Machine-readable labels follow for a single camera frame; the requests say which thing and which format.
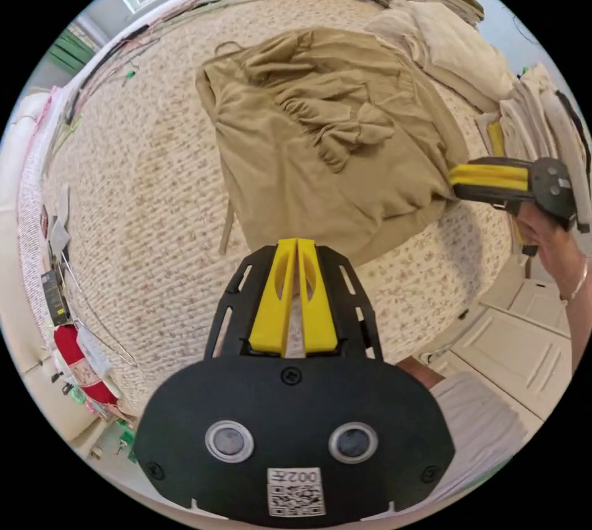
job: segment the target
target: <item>red fabric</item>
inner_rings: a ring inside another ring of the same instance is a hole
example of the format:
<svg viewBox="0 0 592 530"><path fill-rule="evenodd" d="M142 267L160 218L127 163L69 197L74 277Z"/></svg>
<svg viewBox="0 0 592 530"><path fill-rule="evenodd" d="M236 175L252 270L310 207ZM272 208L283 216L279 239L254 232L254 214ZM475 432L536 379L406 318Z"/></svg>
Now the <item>red fabric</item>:
<svg viewBox="0 0 592 530"><path fill-rule="evenodd" d="M54 331L57 350L72 371L78 386L93 401L103 404L117 404L117 397L90 367L78 345L78 331L74 325L63 325Z"/></svg>

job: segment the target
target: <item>bracelet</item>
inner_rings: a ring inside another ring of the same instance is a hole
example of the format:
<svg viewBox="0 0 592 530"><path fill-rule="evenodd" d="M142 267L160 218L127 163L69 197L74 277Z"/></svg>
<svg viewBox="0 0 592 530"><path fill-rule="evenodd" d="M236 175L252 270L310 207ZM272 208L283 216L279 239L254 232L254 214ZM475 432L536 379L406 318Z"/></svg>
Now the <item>bracelet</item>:
<svg viewBox="0 0 592 530"><path fill-rule="evenodd" d="M564 304L569 304L577 295L578 292L582 289L582 286L584 285L584 283L586 282L586 279L588 278L588 259L586 259L584 261L584 271L582 272L582 277L580 278L580 281L578 282L578 285L575 287L574 292L572 293L571 296L569 296L569 298L562 298L561 296L559 297L559 299L564 303Z"/></svg>

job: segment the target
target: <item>screw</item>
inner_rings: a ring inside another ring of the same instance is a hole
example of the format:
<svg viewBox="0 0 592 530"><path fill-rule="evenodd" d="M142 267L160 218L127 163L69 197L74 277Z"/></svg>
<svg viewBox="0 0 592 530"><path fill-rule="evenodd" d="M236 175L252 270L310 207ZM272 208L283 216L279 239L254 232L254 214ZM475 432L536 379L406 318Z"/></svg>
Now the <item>screw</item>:
<svg viewBox="0 0 592 530"><path fill-rule="evenodd" d="M295 386L302 380L302 373L298 368L292 366L282 370L282 382L288 386Z"/></svg>
<svg viewBox="0 0 592 530"><path fill-rule="evenodd" d="M165 477L165 472L162 470L162 467L155 462L149 462L146 465L146 470L155 481L161 481Z"/></svg>
<svg viewBox="0 0 592 530"><path fill-rule="evenodd" d="M436 480L436 477L438 476L438 473L440 472L440 467L437 467L435 465L432 465L431 467L427 467L422 473L421 473L421 482L422 483L433 483Z"/></svg>

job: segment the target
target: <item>camera lens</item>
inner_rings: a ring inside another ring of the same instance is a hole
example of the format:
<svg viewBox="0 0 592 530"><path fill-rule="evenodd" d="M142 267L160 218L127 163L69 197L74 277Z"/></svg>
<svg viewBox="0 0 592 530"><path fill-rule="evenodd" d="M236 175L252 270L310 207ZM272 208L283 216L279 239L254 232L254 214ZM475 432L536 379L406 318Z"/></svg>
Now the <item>camera lens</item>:
<svg viewBox="0 0 592 530"><path fill-rule="evenodd" d="M205 434L205 445L218 460L244 462L251 456L255 443L249 430L236 421L218 421Z"/></svg>
<svg viewBox="0 0 592 530"><path fill-rule="evenodd" d="M376 432L365 423L340 425L329 438L329 452L344 464L359 464L375 453L378 447Z"/></svg>

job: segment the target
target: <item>qr code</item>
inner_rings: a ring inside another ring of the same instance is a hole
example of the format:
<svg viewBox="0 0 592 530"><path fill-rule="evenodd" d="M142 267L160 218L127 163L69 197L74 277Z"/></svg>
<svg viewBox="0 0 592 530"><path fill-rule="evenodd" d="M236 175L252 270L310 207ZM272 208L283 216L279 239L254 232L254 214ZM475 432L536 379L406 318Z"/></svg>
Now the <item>qr code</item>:
<svg viewBox="0 0 592 530"><path fill-rule="evenodd" d="M284 518L324 516L323 487L320 483L267 485L269 515Z"/></svg>

